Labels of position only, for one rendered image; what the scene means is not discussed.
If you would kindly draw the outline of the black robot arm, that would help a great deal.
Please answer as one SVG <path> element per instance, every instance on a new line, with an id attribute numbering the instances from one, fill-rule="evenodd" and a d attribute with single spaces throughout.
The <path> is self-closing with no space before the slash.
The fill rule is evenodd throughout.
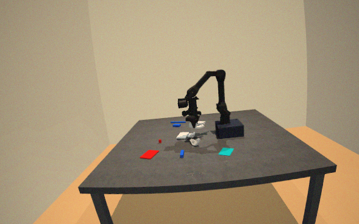
<path id="1" fill-rule="evenodd" d="M 216 103 L 216 109 L 221 114 L 220 122 L 222 124 L 230 123 L 230 111 L 227 110 L 227 105 L 225 102 L 225 91 L 224 91 L 224 79 L 226 77 L 226 72 L 224 70 L 217 71 L 207 71 L 203 77 L 190 89 L 187 90 L 187 94 L 185 98 L 178 99 L 178 107 L 185 108 L 189 105 L 189 107 L 196 107 L 197 98 L 196 94 L 198 93 L 200 87 L 206 83 L 206 81 L 211 77 L 216 76 L 218 81 L 218 103 Z"/>

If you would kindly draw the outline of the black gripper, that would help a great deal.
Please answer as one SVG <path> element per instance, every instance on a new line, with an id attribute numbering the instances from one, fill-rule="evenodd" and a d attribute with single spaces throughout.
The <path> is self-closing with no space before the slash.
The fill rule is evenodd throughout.
<path id="1" fill-rule="evenodd" d="M 201 115 L 201 112 L 198 111 L 197 109 L 198 109 L 197 106 L 196 106 L 196 107 L 189 107 L 190 116 L 187 116 L 187 117 L 185 118 L 186 121 L 190 121 L 190 122 L 191 122 L 193 128 L 195 128 L 196 123 L 198 123 L 198 120 L 199 120 L 199 118 L 200 118 L 200 116 L 198 116 L 198 114 Z"/>

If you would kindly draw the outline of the red flat rectangular plate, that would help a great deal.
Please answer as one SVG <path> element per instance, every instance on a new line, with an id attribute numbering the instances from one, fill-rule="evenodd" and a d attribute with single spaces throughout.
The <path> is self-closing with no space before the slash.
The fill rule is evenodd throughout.
<path id="1" fill-rule="evenodd" d="M 151 159 L 153 158 L 159 151 L 158 150 L 148 150 L 145 154 L 142 154 L 140 158 Z"/>

